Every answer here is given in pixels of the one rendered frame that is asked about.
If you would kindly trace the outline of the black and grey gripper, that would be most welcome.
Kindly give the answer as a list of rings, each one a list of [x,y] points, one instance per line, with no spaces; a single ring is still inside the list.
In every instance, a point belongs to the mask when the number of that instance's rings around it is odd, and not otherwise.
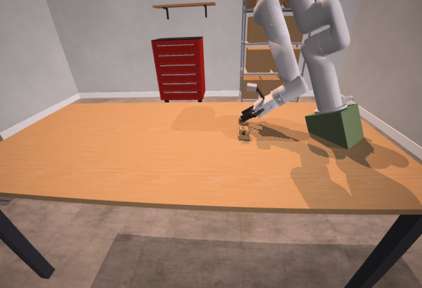
[[[240,118],[243,120],[243,122],[257,116],[260,118],[277,107],[279,107],[279,105],[271,92],[271,94],[265,96],[264,99],[261,98],[257,100],[254,105],[242,111],[243,115],[240,116]]]

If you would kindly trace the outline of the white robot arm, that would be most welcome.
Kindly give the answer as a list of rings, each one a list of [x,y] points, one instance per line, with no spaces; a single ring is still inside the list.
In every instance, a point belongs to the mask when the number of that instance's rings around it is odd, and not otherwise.
[[[330,113],[345,109],[346,102],[353,100],[354,97],[341,96],[335,67],[326,58],[329,54],[345,49],[350,43],[340,2],[289,0],[289,4],[300,33],[308,34],[330,25],[330,28],[310,36],[301,44],[301,53],[307,64],[315,95],[317,109],[314,113]],[[309,88],[303,77],[300,77],[279,0],[258,0],[256,5],[253,19],[256,24],[263,27],[278,75],[285,81],[285,84],[272,91],[273,97],[281,106],[306,93]]]

